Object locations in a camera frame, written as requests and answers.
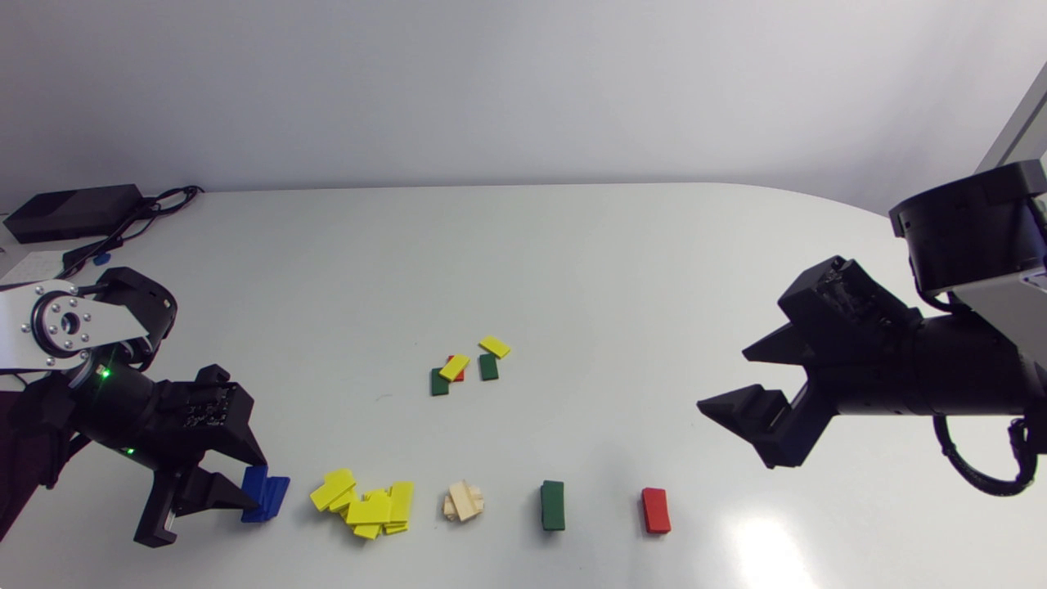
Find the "blue object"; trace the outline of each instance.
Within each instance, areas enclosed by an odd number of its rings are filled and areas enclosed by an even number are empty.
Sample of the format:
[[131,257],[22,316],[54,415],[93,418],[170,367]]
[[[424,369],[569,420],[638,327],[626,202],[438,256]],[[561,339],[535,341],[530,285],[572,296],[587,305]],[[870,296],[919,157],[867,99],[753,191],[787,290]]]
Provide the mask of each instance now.
[[267,522],[276,517],[280,506],[284,504],[284,496],[291,484],[288,477],[269,477],[269,467],[248,467],[244,469],[244,482],[240,489],[253,499],[259,506],[254,509],[244,509],[240,521],[244,523]]
[[262,465],[261,467],[248,467],[244,469],[244,482],[240,485],[240,489],[247,494],[248,497],[254,500],[259,506],[254,509],[244,509],[244,514],[240,517],[242,522],[264,522],[265,518],[265,495],[268,491],[266,484],[266,475],[269,472],[269,467]]
[[265,481],[265,519],[271,520],[280,514],[280,506],[284,503],[284,496],[287,488],[291,484],[288,477],[269,477]]

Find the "white table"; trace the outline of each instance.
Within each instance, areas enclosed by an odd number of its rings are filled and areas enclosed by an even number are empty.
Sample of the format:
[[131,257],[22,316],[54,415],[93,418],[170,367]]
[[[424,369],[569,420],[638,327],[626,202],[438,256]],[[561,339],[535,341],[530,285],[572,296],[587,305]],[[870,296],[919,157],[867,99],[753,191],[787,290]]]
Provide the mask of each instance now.
[[[841,417],[807,463],[768,471],[699,399],[800,368],[740,350],[784,323],[779,294],[831,254],[912,303],[906,247],[882,217],[729,184],[207,194],[114,252],[169,287],[178,321],[150,370],[219,363],[255,399],[272,475],[264,525],[209,512],[178,541],[131,541],[151,473],[94,445],[0,545],[4,589],[64,587],[979,587],[1047,577],[1047,489],[966,485],[927,418]],[[101,269],[90,267],[83,281]],[[449,354],[513,347],[446,398]],[[1005,421],[957,421],[973,462],[1009,474]],[[239,480],[242,465],[204,466]],[[416,483],[408,533],[363,543],[307,495],[350,468],[365,491]],[[446,488],[487,511],[439,514]],[[537,490],[566,483],[562,534]],[[668,491],[647,537],[640,491]]]

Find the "black cable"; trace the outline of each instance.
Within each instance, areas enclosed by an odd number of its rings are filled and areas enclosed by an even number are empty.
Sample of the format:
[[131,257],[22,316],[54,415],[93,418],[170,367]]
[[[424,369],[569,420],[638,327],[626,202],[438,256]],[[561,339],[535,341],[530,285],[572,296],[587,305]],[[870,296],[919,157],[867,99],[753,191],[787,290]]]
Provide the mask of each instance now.
[[915,278],[913,279],[916,282],[916,293],[919,294],[920,300],[922,300],[928,305],[931,305],[932,308],[938,310],[939,312],[946,314],[961,314],[971,311],[971,308],[962,303],[942,303],[941,301],[930,296],[930,294],[928,294],[927,292],[920,290],[919,280]]
[[1032,214],[1032,220],[1037,224],[1037,229],[1040,230],[1040,237],[1044,240],[1044,243],[1047,243],[1047,226],[1044,226],[1044,214],[1043,211],[1040,210],[1040,206],[1037,205],[1035,197],[1026,198],[1025,205]]
[[91,444],[91,438],[85,436],[84,434],[76,434],[69,443],[69,452],[66,453],[65,461],[68,462],[77,452],[84,450],[84,447]]
[[[101,241],[96,241],[89,245],[84,245],[71,251],[65,252],[65,254],[62,255],[64,269],[61,272],[59,272],[58,275],[55,275],[54,277],[58,279],[66,279],[74,275],[76,272],[79,272],[81,269],[84,268],[84,264],[86,264],[87,260],[90,259],[91,257],[99,255],[106,251],[109,251],[110,249],[115,249],[117,247],[120,247],[124,245],[125,241],[140,235],[141,233],[146,232],[146,230],[150,227],[150,225],[153,224],[153,221],[155,221],[158,217],[172,214],[174,212],[181,210],[182,208],[185,207],[185,205],[192,202],[193,199],[195,199],[198,194],[202,191],[205,191],[202,187],[196,184],[190,184],[187,186],[181,186],[164,190],[155,198],[142,199],[141,202],[142,205],[137,207],[132,213],[128,214],[127,219],[125,219],[124,222],[120,223],[120,225],[116,228],[116,230],[114,230],[108,236],[106,236]],[[175,196],[177,194],[185,195],[184,198],[177,204],[173,204],[168,207],[163,207],[160,204],[160,201],[171,198],[172,196]],[[129,236],[122,236],[124,231],[128,230],[128,228],[133,223],[135,223],[136,221],[143,221],[143,220],[149,221],[148,223],[146,223],[146,226],[143,226],[141,229],[135,231]]]
[[1032,477],[1037,474],[1037,453],[1029,448],[1026,432],[1025,420],[1015,420],[1007,428],[1010,449],[1015,454],[1015,460],[1018,461],[1018,475],[1012,481],[1004,481],[990,477],[967,465],[967,461],[956,450],[952,436],[949,435],[949,424],[945,422],[945,416],[934,416],[934,435],[938,438],[938,444],[941,445],[941,453],[953,463],[956,472],[978,491],[997,497],[1018,495],[1032,484]]
[[59,482],[59,474],[62,473],[62,468],[65,467],[66,460],[68,460],[70,437],[72,437],[72,434],[68,430],[59,429],[51,429],[47,436],[50,461],[47,465],[47,475],[41,481],[41,484],[48,491],[54,489],[54,485]]
[[[22,384],[25,385],[26,387],[29,386],[28,381],[26,381],[25,379],[22,379],[21,375],[14,375],[13,373],[12,377],[14,377],[15,379],[18,379],[19,381],[21,381]],[[14,433],[14,435],[12,436],[12,441],[10,441],[10,461],[7,462],[8,465],[10,465],[10,469],[9,469],[8,474],[7,474],[7,481],[8,481],[7,496],[8,497],[15,495],[14,491],[15,491],[15,477],[16,477],[16,474],[17,474],[16,467],[18,465],[18,447],[19,447],[19,444],[22,441],[22,436],[19,436],[18,432],[13,432],[13,433]]]
[[159,218],[158,216],[157,217],[151,217],[143,227],[141,227],[140,229],[134,231],[131,234],[124,235],[124,237],[122,237],[124,241],[125,242],[131,241],[132,239],[134,239],[134,237],[138,236],[139,234],[146,232],[146,229],[148,229],[150,227],[150,225],[153,224],[153,221],[157,220],[158,218]]

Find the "wooden block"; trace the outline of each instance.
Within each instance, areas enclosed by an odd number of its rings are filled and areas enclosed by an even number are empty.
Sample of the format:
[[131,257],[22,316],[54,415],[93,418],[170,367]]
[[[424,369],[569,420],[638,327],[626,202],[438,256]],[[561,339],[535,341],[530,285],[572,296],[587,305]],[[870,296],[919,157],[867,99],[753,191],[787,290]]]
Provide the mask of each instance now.
[[440,369],[433,368],[429,373],[429,394],[438,398],[440,395],[446,395],[449,392],[450,388],[448,387],[447,381],[444,381],[444,378],[440,376]]
[[494,338],[493,336],[488,336],[487,338],[481,340],[480,347],[498,357],[498,359],[506,358],[506,355],[512,352],[512,348],[503,344],[497,338]]
[[469,485],[469,497],[472,497],[472,504],[476,507],[480,513],[484,512],[484,495],[480,493],[480,488],[476,485]]
[[440,376],[443,377],[444,381],[453,381],[468,365],[469,357],[454,355],[440,370]]
[[480,514],[472,502],[472,497],[469,495],[468,483],[459,481],[452,484],[448,491],[451,501],[454,503],[454,512],[458,514],[459,520],[467,522]]
[[666,501],[664,489],[647,488],[642,493],[644,499],[644,520],[647,534],[669,534],[669,504]]
[[[451,359],[453,359],[453,358],[454,358],[453,356],[447,357],[447,362],[450,362]],[[451,381],[451,382],[452,383],[461,383],[463,381],[465,381],[465,369],[464,368],[462,369],[462,372],[459,372],[459,376],[455,377],[454,380]]]
[[338,514],[344,512],[349,507],[350,503],[359,501],[360,498],[356,496],[355,490],[355,484],[349,488],[349,491],[338,496],[338,499],[335,499],[330,505],[328,505],[328,511]]
[[450,521],[458,519],[458,512],[454,511],[454,502],[451,501],[451,496],[444,496],[444,517]]
[[356,479],[353,478],[353,472],[349,469],[339,469],[337,471],[332,471],[324,475],[324,484],[319,486],[316,491],[309,494],[309,499],[313,501],[313,505],[316,506],[317,512],[322,512],[327,509],[335,499],[338,499],[343,493],[353,489],[356,484]]
[[481,381],[497,381],[498,359],[494,355],[480,355],[476,362],[480,364]]
[[393,508],[389,511],[391,522],[407,523],[410,519],[410,502],[415,496],[415,483],[410,481],[399,481],[389,488],[389,500]]
[[360,524],[353,526],[353,534],[359,536],[360,538],[366,538],[367,540],[374,540],[378,538],[378,535],[382,531],[382,524]]
[[560,481],[541,483],[541,529],[545,531],[566,529],[563,517],[563,483]]
[[354,501],[349,504],[349,511],[346,512],[346,523],[349,525],[387,524],[392,509],[393,501],[385,494],[385,490],[372,491],[363,496],[363,501]]

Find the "red block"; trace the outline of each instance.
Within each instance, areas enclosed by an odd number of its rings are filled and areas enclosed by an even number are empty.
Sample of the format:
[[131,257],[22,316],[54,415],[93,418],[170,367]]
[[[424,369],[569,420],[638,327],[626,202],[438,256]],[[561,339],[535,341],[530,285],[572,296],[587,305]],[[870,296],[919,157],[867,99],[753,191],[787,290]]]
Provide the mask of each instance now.
[[[454,358],[454,355],[451,355],[451,356],[447,357],[447,362],[450,362],[452,358]],[[463,381],[465,381],[465,369],[464,368],[462,369],[462,372],[459,372],[459,376],[455,377],[453,381],[451,381],[451,383],[461,383]]]
[[647,534],[668,534],[672,530],[672,526],[669,524],[669,504],[665,499],[665,490],[647,488],[643,492],[643,497]]

